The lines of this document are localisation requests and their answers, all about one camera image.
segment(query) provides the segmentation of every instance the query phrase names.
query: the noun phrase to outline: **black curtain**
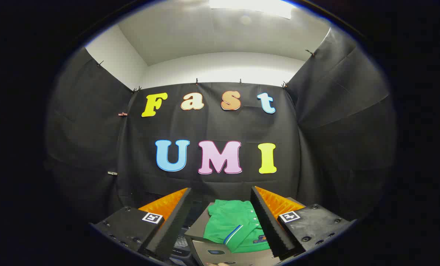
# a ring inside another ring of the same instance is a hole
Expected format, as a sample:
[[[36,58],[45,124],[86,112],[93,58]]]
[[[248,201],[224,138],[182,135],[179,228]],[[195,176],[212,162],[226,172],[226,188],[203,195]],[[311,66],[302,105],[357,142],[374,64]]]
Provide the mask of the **black curtain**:
[[[238,91],[241,107],[226,111],[220,106],[226,91]],[[201,93],[203,108],[183,110],[183,97]],[[259,94],[273,98],[275,113],[262,109]],[[155,116],[142,117],[146,96],[167,93]],[[230,82],[195,83],[142,89],[130,102],[129,115],[123,120],[120,139],[117,187],[126,205],[148,203],[154,195],[167,195],[184,187],[192,187],[194,199],[207,204],[215,199],[249,200],[253,185],[285,197],[296,197],[299,177],[299,137],[294,105],[280,86]],[[161,170],[156,164],[157,140],[169,140],[169,162],[178,160],[177,140],[189,140],[186,166],[176,172]],[[224,171],[203,175],[200,141],[213,141],[221,153],[229,141],[239,141],[239,165],[242,172]],[[274,143],[276,173],[260,174],[261,143]]]
[[[297,200],[318,202],[346,219],[367,214],[385,189],[396,144],[383,72],[333,27],[286,89],[303,151]]]
[[[81,49],[56,83],[47,116],[49,160],[61,195],[83,217],[98,222],[124,205],[143,204],[192,187],[194,199],[249,200],[258,185],[304,204],[319,203],[345,219],[377,204],[392,167],[395,117],[389,85],[376,64],[344,32],[332,28],[285,88],[258,84],[195,83],[132,93]],[[221,108],[222,94],[238,91],[241,107]],[[152,117],[146,96],[167,93]],[[198,92],[205,106],[182,110]],[[273,114],[257,95],[274,99]],[[118,113],[126,112],[127,117]],[[156,165],[156,140],[189,140],[187,163],[177,172]],[[240,141],[239,174],[197,172],[198,142],[222,151]],[[259,143],[274,143],[274,174],[260,174]],[[118,176],[107,172],[117,172]]]
[[[60,196],[92,222],[121,207],[116,193],[118,113],[131,91],[85,48],[66,62],[55,83],[46,118],[46,166]]]

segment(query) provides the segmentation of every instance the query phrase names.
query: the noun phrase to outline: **ceiling light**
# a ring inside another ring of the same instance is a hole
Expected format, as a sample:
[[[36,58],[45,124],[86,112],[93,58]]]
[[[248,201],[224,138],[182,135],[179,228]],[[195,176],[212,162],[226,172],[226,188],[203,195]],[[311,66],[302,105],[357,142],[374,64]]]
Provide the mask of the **ceiling light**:
[[[284,17],[290,20],[294,6],[282,0],[210,0],[210,8],[253,10]]]

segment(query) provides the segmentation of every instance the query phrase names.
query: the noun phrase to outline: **white ceiling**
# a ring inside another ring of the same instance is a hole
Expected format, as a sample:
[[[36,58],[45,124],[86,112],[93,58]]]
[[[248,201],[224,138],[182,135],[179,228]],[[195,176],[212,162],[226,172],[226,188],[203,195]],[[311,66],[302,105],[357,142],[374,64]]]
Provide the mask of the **white ceiling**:
[[[119,23],[147,65],[208,52],[260,52],[307,60],[330,24],[306,10],[292,18],[250,10],[212,10],[208,0],[167,0]]]

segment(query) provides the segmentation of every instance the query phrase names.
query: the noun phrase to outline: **green polo shirt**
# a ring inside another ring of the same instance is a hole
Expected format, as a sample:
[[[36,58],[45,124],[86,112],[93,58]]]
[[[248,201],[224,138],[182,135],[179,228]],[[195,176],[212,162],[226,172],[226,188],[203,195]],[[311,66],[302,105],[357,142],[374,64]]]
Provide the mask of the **green polo shirt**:
[[[251,202],[215,200],[208,213],[203,238],[225,244],[232,253],[269,249]]]

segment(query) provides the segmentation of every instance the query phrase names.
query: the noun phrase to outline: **pink letter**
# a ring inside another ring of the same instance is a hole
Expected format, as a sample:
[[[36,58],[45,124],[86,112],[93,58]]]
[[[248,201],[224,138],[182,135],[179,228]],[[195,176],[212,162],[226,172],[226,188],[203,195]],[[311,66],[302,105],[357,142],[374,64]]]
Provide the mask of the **pink letter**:
[[[199,174],[208,175],[213,173],[213,170],[210,168],[210,161],[217,173],[221,172],[225,162],[225,173],[239,174],[242,172],[238,155],[241,147],[239,141],[229,141],[221,154],[218,152],[213,141],[200,141],[198,146],[202,147],[202,167],[198,170]]]

